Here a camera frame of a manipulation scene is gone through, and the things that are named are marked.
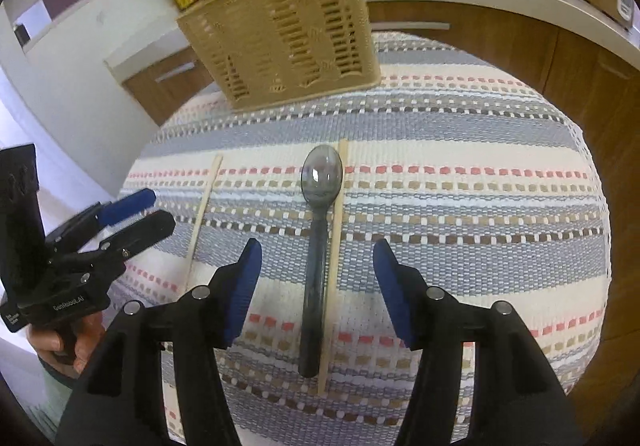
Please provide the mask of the person's left hand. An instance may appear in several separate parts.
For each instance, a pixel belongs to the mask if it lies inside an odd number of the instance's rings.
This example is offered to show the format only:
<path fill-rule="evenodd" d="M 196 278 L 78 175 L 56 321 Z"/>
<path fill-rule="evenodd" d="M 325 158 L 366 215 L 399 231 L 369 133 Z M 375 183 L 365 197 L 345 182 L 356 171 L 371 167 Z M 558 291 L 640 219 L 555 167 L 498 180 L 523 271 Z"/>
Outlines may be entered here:
<path fill-rule="evenodd" d="M 29 325 L 26 336 L 45 364 L 62 376 L 77 379 L 104 336 L 103 314 L 96 313 L 75 321 L 72 330 L 74 337 L 64 338 L 54 330 Z"/>

